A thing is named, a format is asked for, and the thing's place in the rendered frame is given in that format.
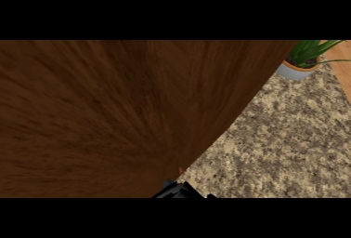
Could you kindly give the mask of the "brown wooden cabinet door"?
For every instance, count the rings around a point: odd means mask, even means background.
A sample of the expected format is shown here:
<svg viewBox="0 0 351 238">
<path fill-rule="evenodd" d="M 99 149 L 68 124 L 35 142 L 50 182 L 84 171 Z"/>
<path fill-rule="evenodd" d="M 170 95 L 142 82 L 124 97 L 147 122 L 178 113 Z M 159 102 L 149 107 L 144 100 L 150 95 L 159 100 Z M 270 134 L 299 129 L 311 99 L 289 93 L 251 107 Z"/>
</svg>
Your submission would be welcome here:
<svg viewBox="0 0 351 238">
<path fill-rule="evenodd" d="M 149 197 L 229 129 L 292 40 L 0 41 L 0 197 Z"/>
</svg>

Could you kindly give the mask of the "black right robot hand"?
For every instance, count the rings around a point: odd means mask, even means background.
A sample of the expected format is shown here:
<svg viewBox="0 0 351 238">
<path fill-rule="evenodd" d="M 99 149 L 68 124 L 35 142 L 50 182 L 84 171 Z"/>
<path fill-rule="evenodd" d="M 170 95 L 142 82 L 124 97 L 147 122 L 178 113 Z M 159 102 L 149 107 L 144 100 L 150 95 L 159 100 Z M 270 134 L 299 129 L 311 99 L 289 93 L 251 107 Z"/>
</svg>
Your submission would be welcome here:
<svg viewBox="0 0 351 238">
<path fill-rule="evenodd" d="M 153 198 L 203 198 L 203 196 L 186 181 L 178 183 L 168 179 L 164 182 L 161 191 L 153 195 Z"/>
</svg>

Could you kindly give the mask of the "green plant in white pot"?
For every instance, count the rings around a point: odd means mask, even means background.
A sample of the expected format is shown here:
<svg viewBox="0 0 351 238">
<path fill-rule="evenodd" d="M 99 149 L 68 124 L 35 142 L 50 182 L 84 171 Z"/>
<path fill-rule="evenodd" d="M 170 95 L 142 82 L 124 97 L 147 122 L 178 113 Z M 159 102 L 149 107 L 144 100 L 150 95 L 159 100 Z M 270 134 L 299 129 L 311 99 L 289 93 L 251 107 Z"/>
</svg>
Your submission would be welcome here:
<svg viewBox="0 0 351 238">
<path fill-rule="evenodd" d="M 276 73 L 288 80 L 302 80 L 326 63 L 321 54 L 326 53 L 342 40 L 301 40 L 277 68 Z"/>
</svg>

